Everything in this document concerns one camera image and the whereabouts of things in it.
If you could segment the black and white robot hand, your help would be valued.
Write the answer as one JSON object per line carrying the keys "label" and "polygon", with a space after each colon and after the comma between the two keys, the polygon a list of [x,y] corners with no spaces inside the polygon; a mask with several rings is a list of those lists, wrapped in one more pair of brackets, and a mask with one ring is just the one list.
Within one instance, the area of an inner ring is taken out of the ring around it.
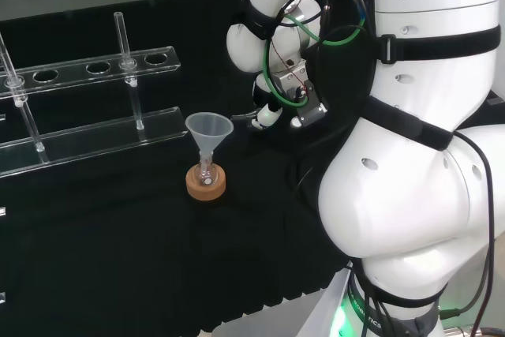
{"label": "black and white robot hand", "polygon": [[252,98],[257,108],[251,121],[252,127],[263,130],[273,126],[282,114],[282,105],[271,93],[262,74],[258,74],[254,80]]}

